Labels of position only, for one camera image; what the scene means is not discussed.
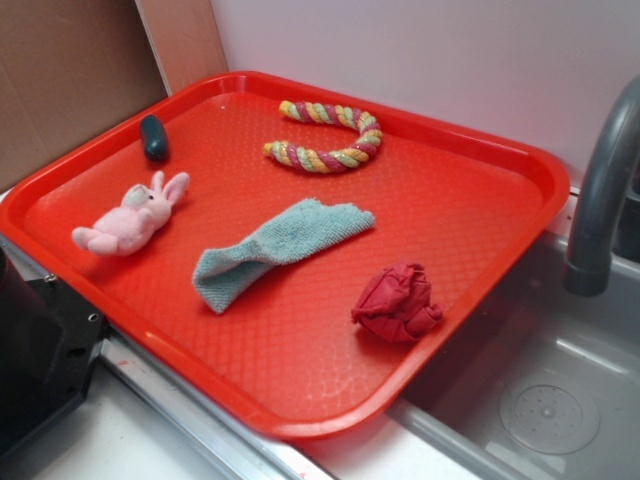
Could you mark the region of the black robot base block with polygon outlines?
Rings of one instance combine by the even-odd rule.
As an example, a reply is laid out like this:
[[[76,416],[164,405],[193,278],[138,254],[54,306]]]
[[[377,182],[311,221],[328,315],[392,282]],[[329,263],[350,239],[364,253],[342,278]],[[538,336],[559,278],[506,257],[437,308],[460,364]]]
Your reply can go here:
[[[107,329],[61,279],[24,279],[1,254],[1,458],[81,405]]]

